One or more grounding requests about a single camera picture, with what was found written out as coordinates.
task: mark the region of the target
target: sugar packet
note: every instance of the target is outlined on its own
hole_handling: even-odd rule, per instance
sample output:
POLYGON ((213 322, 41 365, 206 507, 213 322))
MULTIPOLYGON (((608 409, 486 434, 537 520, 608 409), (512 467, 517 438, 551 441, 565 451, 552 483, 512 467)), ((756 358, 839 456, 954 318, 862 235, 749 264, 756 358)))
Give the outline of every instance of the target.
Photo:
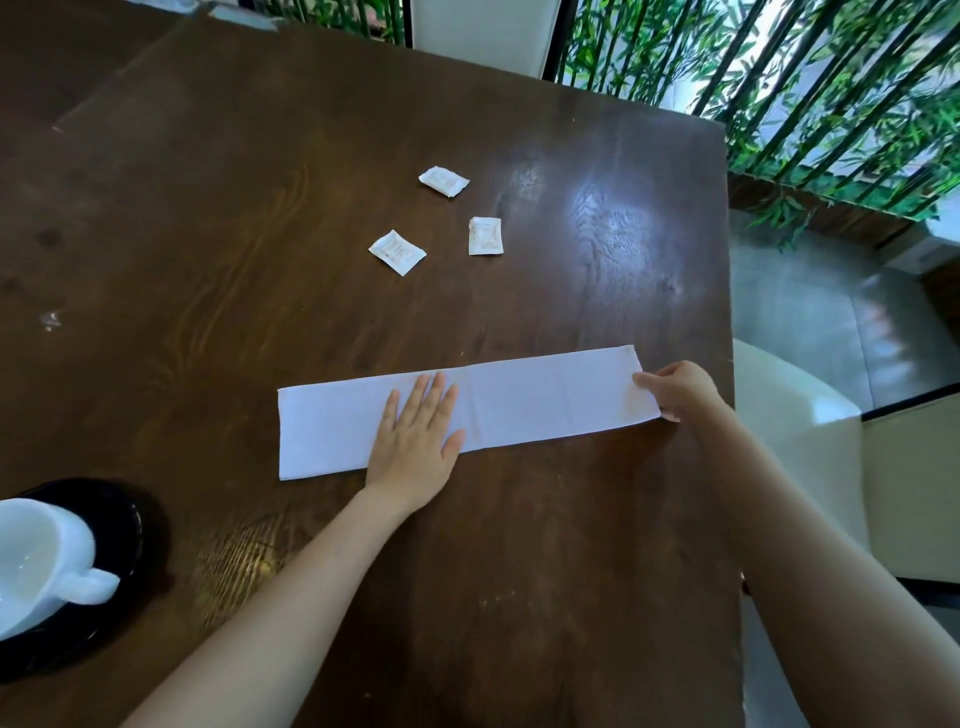
POLYGON ((442 167, 430 167, 420 175, 420 181, 447 197, 456 197, 464 187, 470 184, 470 180, 442 167))
POLYGON ((426 253, 404 240, 396 231, 390 231, 370 246, 370 252, 402 276, 426 258, 426 253))
POLYGON ((470 255, 502 255, 500 218, 474 217, 470 219, 470 255))

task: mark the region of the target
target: gray floor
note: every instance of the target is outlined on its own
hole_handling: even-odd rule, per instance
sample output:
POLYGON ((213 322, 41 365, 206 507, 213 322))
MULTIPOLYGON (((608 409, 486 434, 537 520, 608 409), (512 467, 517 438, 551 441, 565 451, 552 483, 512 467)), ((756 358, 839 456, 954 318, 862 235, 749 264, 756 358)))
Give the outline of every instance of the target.
POLYGON ((733 336, 826 382, 868 412, 960 381, 960 349, 920 283, 869 251, 779 234, 731 210, 733 336))

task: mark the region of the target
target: forearm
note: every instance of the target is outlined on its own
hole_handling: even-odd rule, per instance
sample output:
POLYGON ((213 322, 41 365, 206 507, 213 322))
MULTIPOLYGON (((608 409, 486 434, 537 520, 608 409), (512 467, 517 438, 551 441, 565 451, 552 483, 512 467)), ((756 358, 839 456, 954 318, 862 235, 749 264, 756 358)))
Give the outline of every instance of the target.
POLYGON ((960 650, 723 406, 695 420, 729 535, 814 724, 960 722, 960 650))
POLYGON ((289 725, 364 574, 404 517, 388 499, 361 491, 125 726, 289 725))

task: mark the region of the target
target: saucer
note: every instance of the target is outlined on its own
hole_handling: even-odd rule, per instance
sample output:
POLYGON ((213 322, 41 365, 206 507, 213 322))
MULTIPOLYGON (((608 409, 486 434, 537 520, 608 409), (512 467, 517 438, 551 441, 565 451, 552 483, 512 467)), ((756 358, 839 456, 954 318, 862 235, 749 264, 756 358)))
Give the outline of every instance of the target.
POLYGON ((135 577, 143 571, 143 521, 116 483, 71 477, 44 483, 17 497, 58 505, 80 516, 96 542, 93 566, 115 573, 120 586, 103 604, 64 604, 36 627, 0 640, 0 683, 60 667, 85 653, 129 610, 142 581, 135 577))

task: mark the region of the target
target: left hand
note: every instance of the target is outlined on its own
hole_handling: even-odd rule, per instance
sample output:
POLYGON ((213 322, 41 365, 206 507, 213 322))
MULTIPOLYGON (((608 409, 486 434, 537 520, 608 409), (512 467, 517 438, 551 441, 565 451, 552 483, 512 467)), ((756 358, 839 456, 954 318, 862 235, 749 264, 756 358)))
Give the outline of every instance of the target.
POLYGON ((467 431, 458 429, 444 443, 457 403, 457 385, 444 393, 446 377, 437 372, 425 397, 429 380, 430 375, 417 377, 399 419, 400 393, 396 389, 390 393, 367 466, 366 490, 395 500, 404 515, 422 508, 440 492, 467 439, 467 431))

